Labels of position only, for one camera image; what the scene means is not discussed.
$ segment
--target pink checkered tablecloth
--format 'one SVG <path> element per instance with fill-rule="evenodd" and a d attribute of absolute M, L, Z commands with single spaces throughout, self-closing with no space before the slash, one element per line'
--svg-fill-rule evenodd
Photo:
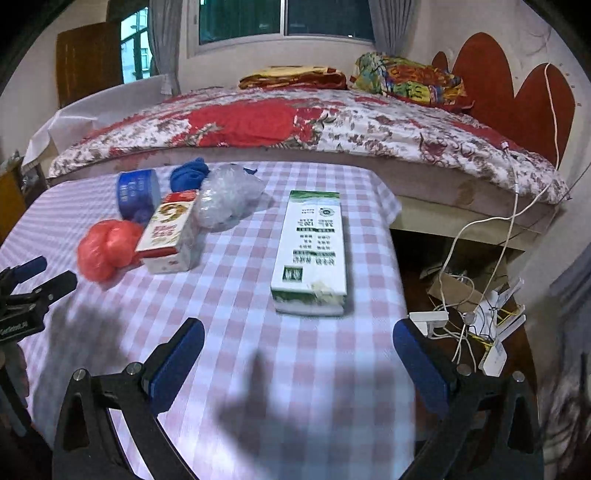
<path fill-rule="evenodd" d="M 392 347 L 406 315 L 388 226 L 400 204 L 371 171 L 314 163 L 245 163 L 266 182 L 257 211 L 206 235 L 187 273 L 128 271 L 104 290 L 79 276 L 43 333 L 21 342 L 31 380 L 29 409 L 53 441 L 74 370 L 99 375 L 144 361 L 185 318 L 206 328 L 203 352 L 164 430 L 202 480 L 398 478 L 414 448 L 414 387 Z M 157 169 L 162 192 L 172 167 Z M 38 255 L 47 271 L 17 293 L 64 270 L 95 222 L 117 218 L 116 176 L 60 184 L 45 192 L 0 249 L 0 268 Z M 345 317 L 275 312 L 270 282 L 289 193 L 340 192 L 350 305 Z M 121 443 L 148 478 L 120 414 Z"/>

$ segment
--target red plastic bag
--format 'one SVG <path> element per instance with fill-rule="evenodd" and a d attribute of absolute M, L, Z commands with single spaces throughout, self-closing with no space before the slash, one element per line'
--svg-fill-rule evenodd
<path fill-rule="evenodd" d="M 127 220 L 103 220 L 93 225 L 78 245 L 80 273 L 97 283 L 110 280 L 117 268 L 134 263 L 143 231 L 141 225 Z"/>

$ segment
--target white milk carton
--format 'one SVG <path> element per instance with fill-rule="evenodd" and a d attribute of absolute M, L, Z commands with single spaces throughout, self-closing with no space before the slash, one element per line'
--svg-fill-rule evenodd
<path fill-rule="evenodd" d="M 148 271 L 183 272 L 191 268 L 199 227 L 195 213 L 199 193 L 169 193 L 152 215 L 135 251 Z"/>
<path fill-rule="evenodd" d="M 338 316 L 347 296 L 340 195 L 292 190 L 271 294 L 278 312 Z"/>

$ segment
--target gray curtain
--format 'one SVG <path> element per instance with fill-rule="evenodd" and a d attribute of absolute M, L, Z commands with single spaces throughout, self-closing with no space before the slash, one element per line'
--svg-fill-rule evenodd
<path fill-rule="evenodd" d="M 178 85 L 178 44 L 181 33 L 183 0 L 150 0 L 148 4 L 148 42 L 152 61 L 167 81 L 163 92 L 180 93 Z"/>
<path fill-rule="evenodd" d="M 550 287 L 560 305 L 565 368 L 577 365 L 591 351 L 591 245 Z"/>
<path fill-rule="evenodd" d="M 376 50 L 400 56 L 413 21 L 417 0 L 369 0 Z"/>

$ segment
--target green logo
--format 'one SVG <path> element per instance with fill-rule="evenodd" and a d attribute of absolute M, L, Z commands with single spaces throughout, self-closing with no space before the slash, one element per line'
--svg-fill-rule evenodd
<path fill-rule="evenodd" d="M 301 283 L 302 272 L 301 267 L 283 267 L 283 281 Z"/>

